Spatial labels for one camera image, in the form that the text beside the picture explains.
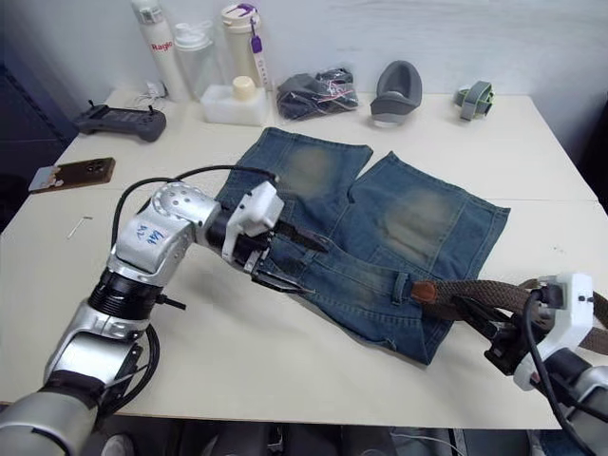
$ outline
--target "green object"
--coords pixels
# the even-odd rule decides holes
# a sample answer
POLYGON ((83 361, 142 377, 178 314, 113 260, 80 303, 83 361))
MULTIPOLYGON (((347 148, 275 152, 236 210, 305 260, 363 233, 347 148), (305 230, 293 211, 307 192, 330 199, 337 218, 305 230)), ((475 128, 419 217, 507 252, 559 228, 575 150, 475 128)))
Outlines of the green object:
POLYGON ((492 84, 486 81, 478 81, 472 88, 459 90, 454 96, 454 103, 462 107, 460 118, 466 121, 473 120, 475 114, 487 115, 493 100, 492 84))

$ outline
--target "denim shorts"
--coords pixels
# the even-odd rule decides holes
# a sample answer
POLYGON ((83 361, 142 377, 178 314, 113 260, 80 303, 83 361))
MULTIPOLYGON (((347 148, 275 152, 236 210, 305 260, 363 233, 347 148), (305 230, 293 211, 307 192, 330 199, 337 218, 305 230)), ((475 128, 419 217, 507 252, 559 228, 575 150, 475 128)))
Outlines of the denim shorts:
MULTIPOLYGON (((429 364, 451 322, 422 314, 409 297, 412 282, 476 278, 509 209, 392 152, 358 177, 371 154, 366 145, 264 130, 238 164, 278 174, 281 219, 322 236, 328 253, 279 235, 263 267, 313 290, 304 298, 345 330, 429 364)), ((263 180, 233 171, 218 200, 236 207, 263 180)))

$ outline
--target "plastic container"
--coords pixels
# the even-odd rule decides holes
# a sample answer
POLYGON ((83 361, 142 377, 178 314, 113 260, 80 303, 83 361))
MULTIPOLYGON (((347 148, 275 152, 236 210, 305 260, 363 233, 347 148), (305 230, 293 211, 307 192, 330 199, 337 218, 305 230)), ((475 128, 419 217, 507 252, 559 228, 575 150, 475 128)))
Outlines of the plastic container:
POLYGON ((253 21, 256 31, 259 31, 261 25, 257 9, 246 3, 231 5, 221 11, 221 21, 237 74, 249 76, 256 86, 262 87, 251 47, 251 23, 253 21))
POLYGON ((173 34, 164 19, 161 5, 157 0, 131 0, 131 7, 140 23, 143 38, 150 47, 169 99, 178 103, 191 100, 173 44, 173 34))
POLYGON ((230 85, 209 85, 200 99, 205 120, 214 124, 263 125, 268 114, 266 91, 248 76, 230 85))
POLYGON ((198 100, 212 83, 220 83, 216 50, 212 41, 213 24, 204 22, 175 25, 175 47, 180 58, 181 69, 190 89, 198 100))

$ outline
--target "phone case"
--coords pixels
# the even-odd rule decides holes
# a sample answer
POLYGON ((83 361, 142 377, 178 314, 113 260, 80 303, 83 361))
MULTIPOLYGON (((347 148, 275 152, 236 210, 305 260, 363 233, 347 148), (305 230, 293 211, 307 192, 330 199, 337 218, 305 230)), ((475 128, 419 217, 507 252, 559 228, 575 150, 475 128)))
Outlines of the phone case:
POLYGON ((115 164, 114 159, 106 158, 40 168, 29 186, 29 191, 31 193, 53 192, 110 182, 115 164))

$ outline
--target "game controller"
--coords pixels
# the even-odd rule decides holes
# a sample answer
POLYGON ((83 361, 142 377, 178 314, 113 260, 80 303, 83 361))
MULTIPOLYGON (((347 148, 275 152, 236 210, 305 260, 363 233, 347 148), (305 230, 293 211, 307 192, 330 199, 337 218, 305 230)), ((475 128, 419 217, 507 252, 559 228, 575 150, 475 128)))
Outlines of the game controller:
POLYGON ((88 101, 91 108, 74 119, 81 133, 91 134, 97 130, 130 133, 142 140, 152 143, 163 132, 167 120, 152 105, 148 110, 121 109, 107 104, 94 104, 88 101))

